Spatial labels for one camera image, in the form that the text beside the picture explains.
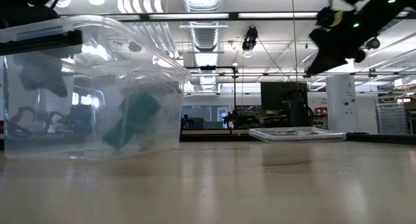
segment white pillar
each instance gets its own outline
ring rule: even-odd
[[[353,72],[354,62],[334,68],[331,72]],[[352,75],[335,75],[326,78],[328,121],[333,131],[357,132],[358,113],[356,85]]]

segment wall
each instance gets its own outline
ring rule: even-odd
[[[368,132],[377,134],[377,122],[374,98],[376,95],[357,94],[357,109],[358,109],[358,132]],[[309,107],[312,109],[323,107],[327,105],[326,94],[308,94]],[[227,105],[229,110],[233,108],[234,99],[232,95],[212,95],[208,97],[190,96],[183,100],[184,106],[192,105]],[[261,105],[260,95],[237,95],[238,105]]]

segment workbench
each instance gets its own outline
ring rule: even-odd
[[[416,147],[182,143],[124,160],[0,157],[0,223],[416,223]]]

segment ceiling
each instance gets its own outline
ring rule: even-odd
[[[225,0],[224,11],[226,12],[264,12],[264,11],[319,11],[326,6],[327,0]],[[165,12],[184,12],[182,0],[162,0],[162,7]],[[350,9],[351,7],[340,0],[334,1],[334,8]],[[120,14],[117,8],[117,0],[106,0],[104,4],[95,6],[91,5],[88,0],[72,0],[66,8],[58,8],[61,14]],[[185,66],[195,66],[194,55],[190,43],[190,34],[188,29],[181,29],[181,25],[187,25],[188,22],[169,22],[170,32],[175,41],[179,53],[184,57]],[[227,28],[221,29],[220,48],[223,53],[219,54],[219,66],[230,66],[232,63],[238,63],[240,73],[273,73],[280,72],[275,63],[283,72],[294,72],[297,66],[298,71],[308,65],[308,60],[301,63],[316,49],[316,46],[308,38],[308,34],[315,28],[314,21],[229,21],[221,22],[227,25]],[[256,26],[259,32],[259,40],[253,50],[250,58],[242,55],[240,42],[249,26]],[[367,71],[368,67],[375,66],[380,62],[390,60],[393,62],[400,59],[400,55],[416,49],[416,37],[410,37],[395,46],[387,47],[406,36],[415,33],[416,20],[407,19],[383,32],[379,40],[381,41],[380,51],[375,55],[368,57],[360,64],[354,64],[356,71]],[[383,71],[416,71],[416,56],[412,56],[401,62],[384,68]],[[230,70],[218,70],[217,72],[230,72]],[[398,76],[378,77],[378,82],[393,82]],[[240,77],[237,82],[259,82],[259,81],[280,81],[284,77]],[[366,76],[356,77],[357,81],[368,81]],[[218,82],[233,82],[231,77],[219,77]]]

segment clear plastic tray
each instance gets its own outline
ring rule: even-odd
[[[249,134],[264,142],[311,142],[346,139],[345,133],[319,129],[316,127],[250,129]]]
[[[0,42],[74,30],[82,45],[4,58],[7,157],[100,160],[178,147],[190,73],[127,25],[73,16],[0,30]]]

